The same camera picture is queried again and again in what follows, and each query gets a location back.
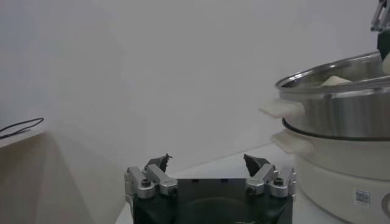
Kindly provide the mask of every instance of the shelf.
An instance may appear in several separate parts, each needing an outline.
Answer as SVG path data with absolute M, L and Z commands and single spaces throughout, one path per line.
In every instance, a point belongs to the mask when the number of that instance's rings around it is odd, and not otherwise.
M 34 127 L 31 130 L 24 132 L 22 134 L 18 134 L 9 138 L 0 139 L 0 149 L 12 145 L 16 142 L 23 141 L 25 139 L 29 139 L 31 137 L 34 137 L 36 135 L 40 135 L 44 132 L 42 125 L 39 125 L 38 127 Z

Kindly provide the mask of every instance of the black cable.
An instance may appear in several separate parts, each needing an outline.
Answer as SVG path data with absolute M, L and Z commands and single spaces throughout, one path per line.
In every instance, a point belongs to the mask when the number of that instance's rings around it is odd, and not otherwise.
M 8 137 L 11 137 L 11 136 L 14 136 L 14 135 L 18 135 L 20 133 L 23 133 L 25 131 L 28 131 L 30 128 L 32 127 L 35 127 L 37 126 L 38 124 L 42 123 L 43 122 L 43 117 L 38 117 L 38 118 L 35 118 L 35 119 L 32 119 L 32 120 L 28 120 L 28 121 L 22 121 L 22 122 L 19 122 L 19 123 L 16 123 L 16 124 L 13 124 L 13 125 L 9 125 L 9 126 L 6 126 L 5 128 L 2 128 L 0 129 L 0 133 L 2 133 L 3 131 L 9 129 L 9 128 L 12 128 L 12 127 L 15 127 L 15 126 L 19 126 L 21 124 L 27 124 L 27 123 L 30 123 L 30 122 L 33 122 L 33 121 L 36 121 L 36 123 L 30 125 L 30 126 L 27 126 L 27 127 L 24 127 L 22 129 L 19 129 L 11 134 L 6 134 L 6 135 L 1 135 L 0 136 L 0 139 L 4 139 L 4 138 L 8 138 Z

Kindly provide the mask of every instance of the pot rim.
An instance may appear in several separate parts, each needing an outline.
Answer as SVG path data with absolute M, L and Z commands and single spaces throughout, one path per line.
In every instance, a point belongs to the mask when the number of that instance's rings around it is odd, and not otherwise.
M 275 86 L 279 91 L 284 93 L 337 93 L 337 92 L 349 92 L 349 91 L 358 91 L 365 90 L 370 88 L 380 88 L 380 87 L 389 87 L 390 86 L 390 75 L 360 80 L 350 83 L 342 83 L 334 86 L 313 86 L 308 88 L 294 88 L 294 87 L 284 87 L 287 83 L 292 82 L 296 79 L 301 79 L 308 75 L 317 74 L 320 72 L 327 72 L 337 68 L 343 68 L 363 60 L 373 60 L 380 58 L 380 53 L 378 51 L 370 52 L 368 54 L 359 55 L 356 57 L 345 58 L 342 60 L 334 61 L 324 65 L 316 66 L 311 69 L 308 69 L 303 72 L 297 72 L 293 75 L 287 76 L 284 79 L 279 80 Z
M 282 124 L 287 130 L 292 131 L 295 134 L 310 137 L 310 138 L 316 138 L 316 139 L 328 139 L 334 141 L 349 141 L 349 142 L 390 142 L 390 138 L 386 138 L 386 137 L 328 136 L 328 135 L 319 135 L 316 133 L 310 133 L 307 131 L 299 130 L 298 128 L 291 126 L 284 118 L 282 119 Z

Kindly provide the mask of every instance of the stainless steel pot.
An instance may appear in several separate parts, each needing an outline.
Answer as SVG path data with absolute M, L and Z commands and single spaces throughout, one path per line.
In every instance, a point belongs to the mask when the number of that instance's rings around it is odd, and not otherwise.
M 337 76 L 350 80 L 322 86 Z M 276 83 L 280 99 L 261 110 L 294 131 L 322 138 L 390 140 L 390 77 L 378 52 L 299 72 Z

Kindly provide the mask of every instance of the product label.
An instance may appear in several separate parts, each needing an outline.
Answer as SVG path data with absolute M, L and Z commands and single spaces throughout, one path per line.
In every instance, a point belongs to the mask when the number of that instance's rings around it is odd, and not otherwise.
M 353 190 L 353 201 L 356 205 L 370 208 L 371 193 L 369 191 L 362 191 L 359 189 Z

